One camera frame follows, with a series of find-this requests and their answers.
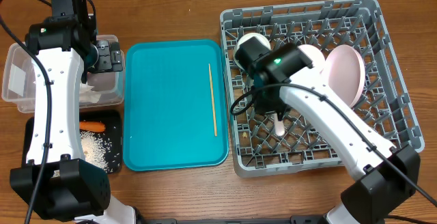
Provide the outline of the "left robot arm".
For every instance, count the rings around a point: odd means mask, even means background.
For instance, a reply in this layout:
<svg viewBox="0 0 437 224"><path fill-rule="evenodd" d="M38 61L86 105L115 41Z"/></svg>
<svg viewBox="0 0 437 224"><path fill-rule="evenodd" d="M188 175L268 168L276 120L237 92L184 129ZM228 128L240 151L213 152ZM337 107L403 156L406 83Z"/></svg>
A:
<svg viewBox="0 0 437 224"><path fill-rule="evenodd" d="M88 74L119 72L118 43L97 38L92 0L48 0L52 14L30 26L20 47L36 76L33 135L10 186L41 219L142 223L141 213L111 194L107 173L88 163L79 123L79 90Z"/></svg>

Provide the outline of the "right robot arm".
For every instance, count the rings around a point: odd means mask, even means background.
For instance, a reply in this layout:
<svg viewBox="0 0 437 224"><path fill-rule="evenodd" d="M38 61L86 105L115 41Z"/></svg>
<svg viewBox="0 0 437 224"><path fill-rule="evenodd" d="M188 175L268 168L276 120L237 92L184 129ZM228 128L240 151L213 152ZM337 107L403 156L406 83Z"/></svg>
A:
<svg viewBox="0 0 437 224"><path fill-rule="evenodd" d="M323 53L287 43L272 50L259 33L239 39L234 60L253 80L248 91L256 113L282 117L297 110L334 149L353 185L318 223L383 223L417 191L421 159L411 146L397 149L365 123L322 77Z"/></svg>

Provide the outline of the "orange carrot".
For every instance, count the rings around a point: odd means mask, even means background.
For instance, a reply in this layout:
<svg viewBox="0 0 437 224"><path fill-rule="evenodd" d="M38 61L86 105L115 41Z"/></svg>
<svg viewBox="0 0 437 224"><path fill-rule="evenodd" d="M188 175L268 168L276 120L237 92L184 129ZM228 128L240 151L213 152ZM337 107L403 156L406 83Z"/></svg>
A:
<svg viewBox="0 0 437 224"><path fill-rule="evenodd" d="M102 122L80 121L79 128L90 132L104 132L106 126Z"/></svg>

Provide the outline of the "large pink plate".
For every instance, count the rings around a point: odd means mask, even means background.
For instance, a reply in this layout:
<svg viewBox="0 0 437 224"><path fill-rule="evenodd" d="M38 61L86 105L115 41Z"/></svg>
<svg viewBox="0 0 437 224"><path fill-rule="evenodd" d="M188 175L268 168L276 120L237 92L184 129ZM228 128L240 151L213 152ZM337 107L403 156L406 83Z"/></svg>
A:
<svg viewBox="0 0 437 224"><path fill-rule="evenodd" d="M358 102L364 89L365 67L361 54L352 46L343 44L334 48L321 75L350 108Z"/></svg>

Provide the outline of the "white plastic fork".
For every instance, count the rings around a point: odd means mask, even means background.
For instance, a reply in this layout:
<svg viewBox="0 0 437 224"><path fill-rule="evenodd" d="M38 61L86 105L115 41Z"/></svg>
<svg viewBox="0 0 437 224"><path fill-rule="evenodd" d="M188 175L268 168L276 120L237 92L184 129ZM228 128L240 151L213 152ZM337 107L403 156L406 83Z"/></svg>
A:
<svg viewBox="0 0 437 224"><path fill-rule="evenodd" d="M283 136L285 134L285 127L282 120L279 119L276 113L273 114L274 118L274 132L277 136Z"/></svg>

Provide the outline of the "cream bowl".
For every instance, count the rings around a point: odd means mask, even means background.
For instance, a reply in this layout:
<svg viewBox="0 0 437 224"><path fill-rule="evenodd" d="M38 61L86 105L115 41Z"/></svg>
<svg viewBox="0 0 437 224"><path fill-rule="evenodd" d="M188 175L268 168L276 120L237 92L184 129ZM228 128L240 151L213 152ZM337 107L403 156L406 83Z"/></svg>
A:
<svg viewBox="0 0 437 224"><path fill-rule="evenodd" d="M236 52L238 51L238 49L240 48L240 45L244 42L246 42L247 40L251 39L251 38L255 38L257 39L259 42L262 43L262 45L264 45L268 50L271 49L270 46L270 41L269 39L260 34L260 33L247 33L245 35L243 35L236 43L235 47L234 47L234 51L233 51L233 57L234 57L234 62L235 64L239 67L239 69L244 70L243 66L240 64L240 62L237 60L236 58Z"/></svg>

